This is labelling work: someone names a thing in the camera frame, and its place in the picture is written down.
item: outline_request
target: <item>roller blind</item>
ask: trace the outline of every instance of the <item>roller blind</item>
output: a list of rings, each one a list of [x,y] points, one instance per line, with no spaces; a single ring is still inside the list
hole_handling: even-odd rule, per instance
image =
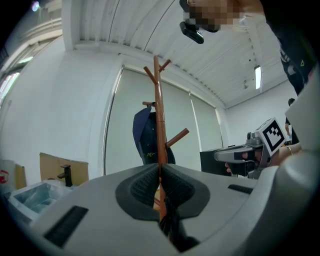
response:
[[[200,149],[190,97],[187,92],[162,82],[167,140],[188,128],[190,133],[171,147],[177,165],[200,171]],[[105,172],[112,174],[142,166],[132,127],[134,116],[155,101],[154,85],[144,74],[124,69],[114,96],[105,149]]]
[[[191,100],[199,130],[201,151],[222,148],[221,130],[216,110],[193,95]]]

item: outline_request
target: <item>white ceiling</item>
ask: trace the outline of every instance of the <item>white ceiling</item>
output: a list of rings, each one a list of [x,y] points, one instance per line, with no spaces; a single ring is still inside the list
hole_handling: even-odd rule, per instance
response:
[[[262,67],[262,91],[287,79],[279,43],[263,17],[252,19],[247,29],[205,31],[204,44],[181,33],[182,20],[179,0],[82,0],[79,37],[81,41],[126,45],[170,59],[226,108],[261,92],[255,88],[256,65]]]

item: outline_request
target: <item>hanging jacket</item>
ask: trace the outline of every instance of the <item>hanging jacket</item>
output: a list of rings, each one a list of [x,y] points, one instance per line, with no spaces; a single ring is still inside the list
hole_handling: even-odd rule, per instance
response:
[[[156,112],[151,112],[151,106],[134,115],[132,133],[143,165],[158,163]],[[166,152],[168,163],[175,164],[176,160],[171,148]]]

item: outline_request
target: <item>black slot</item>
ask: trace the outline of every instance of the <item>black slot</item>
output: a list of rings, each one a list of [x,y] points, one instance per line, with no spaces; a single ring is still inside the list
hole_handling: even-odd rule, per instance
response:
[[[63,247],[81,220],[87,214],[88,209],[73,206],[52,228],[44,235],[51,243]]]
[[[251,194],[252,190],[254,190],[253,188],[250,188],[250,187],[240,186],[240,185],[235,185],[235,184],[229,185],[228,189],[243,192],[243,193],[246,193],[249,195]]]

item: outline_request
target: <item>white wall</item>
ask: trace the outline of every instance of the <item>white wall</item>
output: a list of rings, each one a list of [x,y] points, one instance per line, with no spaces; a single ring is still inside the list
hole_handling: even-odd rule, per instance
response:
[[[104,132],[117,60],[115,54],[65,52],[60,37],[22,70],[1,110],[0,157],[25,166],[28,185],[40,181],[40,152],[90,162],[89,148],[101,143],[95,134]],[[90,179],[102,173],[89,164]]]
[[[228,108],[225,113],[229,127],[229,145],[244,144],[248,132],[254,131],[273,117],[285,131],[285,112],[289,108],[290,98],[296,99],[297,94],[287,80],[256,97]]]

